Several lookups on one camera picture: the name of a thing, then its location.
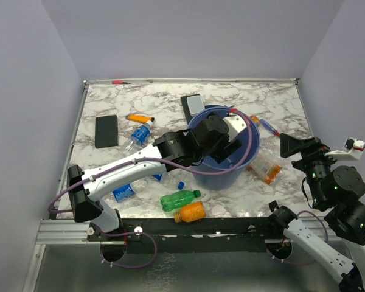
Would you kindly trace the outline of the blue label water bottle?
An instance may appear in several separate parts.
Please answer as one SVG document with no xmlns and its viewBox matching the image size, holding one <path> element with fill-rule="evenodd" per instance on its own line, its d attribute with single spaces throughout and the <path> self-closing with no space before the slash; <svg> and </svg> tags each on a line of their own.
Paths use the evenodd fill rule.
<svg viewBox="0 0 365 292">
<path fill-rule="evenodd" d="M 139 126 L 121 146 L 120 154 L 128 156 L 139 151 L 149 138 L 152 126 L 153 119 Z"/>
</svg>

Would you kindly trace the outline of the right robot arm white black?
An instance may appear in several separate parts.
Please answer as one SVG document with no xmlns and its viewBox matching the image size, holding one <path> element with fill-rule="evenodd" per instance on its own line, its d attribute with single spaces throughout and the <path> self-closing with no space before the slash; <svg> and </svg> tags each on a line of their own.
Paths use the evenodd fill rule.
<svg viewBox="0 0 365 292">
<path fill-rule="evenodd" d="M 327 212 L 324 220 L 351 257 L 338 253 L 285 206 L 268 217 L 268 233 L 275 238 L 285 236 L 303 248 L 332 276 L 340 291 L 365 291 L 365 204 L 360 201 L 365 182 L 355 167 L 330 168 L 336 161 L 359 160 L 365 142 L 349 137 L 343 150 L 332 151 L 317 137 L 297 139 L 284 133 L 279 137 L 281 157 L 301 155 L 292 166 L 305 174 L 312 208 Z"/>
</svg>

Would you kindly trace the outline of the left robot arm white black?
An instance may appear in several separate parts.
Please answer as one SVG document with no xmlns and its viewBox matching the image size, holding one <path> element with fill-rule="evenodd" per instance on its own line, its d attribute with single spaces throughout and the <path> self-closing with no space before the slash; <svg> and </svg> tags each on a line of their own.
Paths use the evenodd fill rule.
<svg viewBox="0 0 365 292">
<path fill-rule="evenodd" d="M 104 202 L 106 195 L 148 176 L 191 170 L 207 156 L 223 162 L 240 147 L 237 137 L 247 128 L 248 121 L 239 114 L 221 117 L 210 113 L 194 128 L 167 132 L 126 158 L 87 170 L 73 165 L 67 170 L 67 187 L 74 221 L 90 221 L 107 239 L 119 238 L 122 220 Z"/>
</svg>

